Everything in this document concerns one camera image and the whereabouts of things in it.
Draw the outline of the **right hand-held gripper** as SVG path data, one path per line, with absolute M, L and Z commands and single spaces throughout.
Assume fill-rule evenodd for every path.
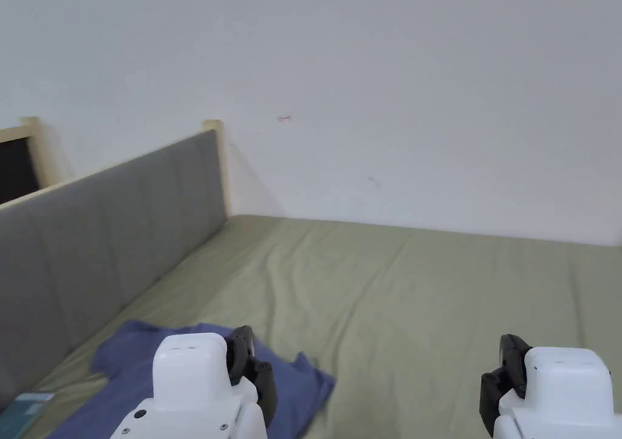
M 480 380 L 479 412 L 493 438 L 621 438 L 611 372 L 594 351 L 506 334 L 499 362 Z

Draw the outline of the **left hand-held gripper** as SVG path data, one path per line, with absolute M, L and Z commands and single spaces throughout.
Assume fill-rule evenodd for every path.
M 278 406 L 273 366 L 255 355 L 250 326 L 228 336 L 167 336 L 152 363 L 151 397 L 113 438 L 266 438 Z

